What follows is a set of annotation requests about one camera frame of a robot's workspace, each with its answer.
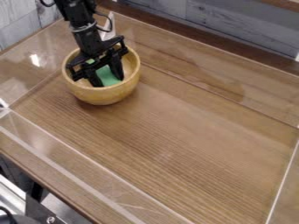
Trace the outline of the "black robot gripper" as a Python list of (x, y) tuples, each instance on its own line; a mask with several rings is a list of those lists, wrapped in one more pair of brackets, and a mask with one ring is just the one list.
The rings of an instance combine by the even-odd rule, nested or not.
[(101, 88), (104, 84), (96, 70), (109, 66), (116, 78), (123, 80), (121, 58), (128, 54), (124, 37), (117, 35), (109, 40), (101, 40), (96, 24), (73, 30), (72, 34), (79, 45), (79, 55), (67, 63), (71, 78), (75, 81), (87, 79), (93, 88)]

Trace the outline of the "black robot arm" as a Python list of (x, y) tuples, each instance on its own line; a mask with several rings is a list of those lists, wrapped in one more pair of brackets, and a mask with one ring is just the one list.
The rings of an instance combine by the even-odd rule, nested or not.
[(79, 46), (79, 55), (67, 63), (73, 81), (87, 79), (91, 86), (101, 88), (103, 80), (97, 70), (108, 66), (119, 80), (124, 79), (121, 58), (128, 54), (124, 36), (117, 35), (104, 40), (99, 32), (112, 32), (112, 19), (97, 11), (95, 0), (52, 0), (44, 7), (57, 6), (60, 14), (69, 22), (72, 36)]

